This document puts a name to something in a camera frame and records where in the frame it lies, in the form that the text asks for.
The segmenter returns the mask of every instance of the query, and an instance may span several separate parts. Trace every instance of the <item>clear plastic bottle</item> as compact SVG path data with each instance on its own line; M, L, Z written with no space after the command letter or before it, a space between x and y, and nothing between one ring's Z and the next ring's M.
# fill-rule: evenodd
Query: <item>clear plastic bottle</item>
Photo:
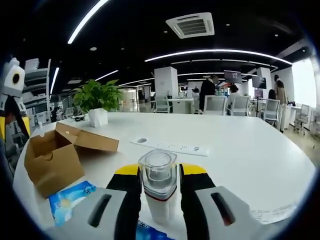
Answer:
M175 214L177 155L152 150L139 159L140 178L153 220L167 225Z

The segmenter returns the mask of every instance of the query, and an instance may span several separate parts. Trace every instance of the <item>computer monitor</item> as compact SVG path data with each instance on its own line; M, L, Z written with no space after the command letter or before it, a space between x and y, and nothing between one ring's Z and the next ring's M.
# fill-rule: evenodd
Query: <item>computer monitor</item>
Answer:
M264 91L263 90L254 90L254 97L257 99L264 98Z
M242 84L241 72L239 71L224 71L224 79L226 83Z
M257 89L267 89L266 78L261 76L253 76L252 87Z

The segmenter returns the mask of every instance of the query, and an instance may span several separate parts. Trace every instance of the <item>ceiling air vent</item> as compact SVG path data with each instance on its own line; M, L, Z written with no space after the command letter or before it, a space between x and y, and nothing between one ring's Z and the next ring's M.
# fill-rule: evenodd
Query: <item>ceiling air vent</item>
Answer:
M181 39L214 35L214 22L210 12L179 16L165 21Z

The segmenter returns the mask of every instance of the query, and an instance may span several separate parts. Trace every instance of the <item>potted plant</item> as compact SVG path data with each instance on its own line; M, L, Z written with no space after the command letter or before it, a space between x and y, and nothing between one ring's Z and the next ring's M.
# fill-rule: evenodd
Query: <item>potted plant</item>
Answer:
M122 98L123 93L115 86L117 81L108 81L102 85L90 80L83 88L75 89L77 93L73 97L74 104L80 106L83 113L88 113L92 127L108 124L107 112L118 108L118 98Z

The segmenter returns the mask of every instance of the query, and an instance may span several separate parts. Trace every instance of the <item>ceiling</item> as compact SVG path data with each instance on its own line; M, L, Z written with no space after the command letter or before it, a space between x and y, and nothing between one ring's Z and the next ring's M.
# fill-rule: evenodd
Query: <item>ceiling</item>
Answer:
M243 53L196 53L149 62L145 60L200 49L236 49L277 56L304 38L294 15L280 1L247 1L247 4L237 5L234 4L237 1L228 0L109 0L89 20L73 43L68 44L74 29L97 2L37 0L24 5L18 12L23 18L11 35L10 53L21 63L39 58L41 68L46 67L48 59L51 59L51 81L55 68L60 69L54 94L70 89L68 81L72 78L83 80L72 85L74 88L115 70L118 72L99 81L105 83L119 79L118 84L125 84L149 79L153 77L155 68L170 65L177 69L178 74L223 70L248 73L265 65L272 65L269 66L271 70L283 69L289 65ZM166 20L171 18L206 12L212 14L215 35L180 39L166 24ZM308 54L310 51L305 47L284 59L296 61ZM201 77L182 76L179 81Z

